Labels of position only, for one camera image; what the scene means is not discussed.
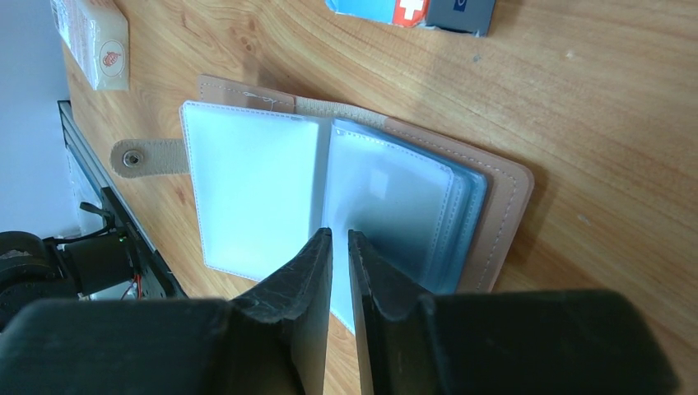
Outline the pink leather card holder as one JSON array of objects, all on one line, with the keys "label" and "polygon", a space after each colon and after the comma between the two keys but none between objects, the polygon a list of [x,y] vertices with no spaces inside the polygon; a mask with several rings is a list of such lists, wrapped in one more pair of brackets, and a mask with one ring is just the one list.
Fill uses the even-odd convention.
[{"label": "pink leather card holder", "polygon": [[201,75],[179,139],[116,142],[127,179],[188,174],[205,265],[261,281],[333,233],[330,309],[354,313],[348,234],[436,294],[489,291],[534,188],[526,166],[355,105]]}]

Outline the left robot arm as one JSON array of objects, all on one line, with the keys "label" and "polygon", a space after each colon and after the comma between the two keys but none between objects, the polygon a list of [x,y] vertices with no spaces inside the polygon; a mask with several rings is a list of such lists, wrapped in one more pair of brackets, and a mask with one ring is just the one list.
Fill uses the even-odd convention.
[{"label": "left robot arm", "polygon": [[72,299],[133,279],[132,248],[115,233],[77,241],[1,233],[1,328],[40,299]]}]

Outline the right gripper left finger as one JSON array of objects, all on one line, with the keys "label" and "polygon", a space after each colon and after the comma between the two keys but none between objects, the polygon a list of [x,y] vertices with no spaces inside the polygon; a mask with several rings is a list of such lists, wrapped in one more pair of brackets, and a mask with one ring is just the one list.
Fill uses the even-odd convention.
[{"label": "right gripper left finger", "polygon": [[40,300],[1,336],[4,394],[320,394],[333,236],[233,300]]}]

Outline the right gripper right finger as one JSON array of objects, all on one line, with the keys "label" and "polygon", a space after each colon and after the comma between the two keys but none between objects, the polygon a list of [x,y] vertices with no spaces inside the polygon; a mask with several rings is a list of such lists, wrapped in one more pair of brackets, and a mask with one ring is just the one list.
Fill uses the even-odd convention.
[{"label": "right gripper right finger", "polygon": [[348,234],[364,394],[674,394],[640,312],[612,290],[436,295]]}]

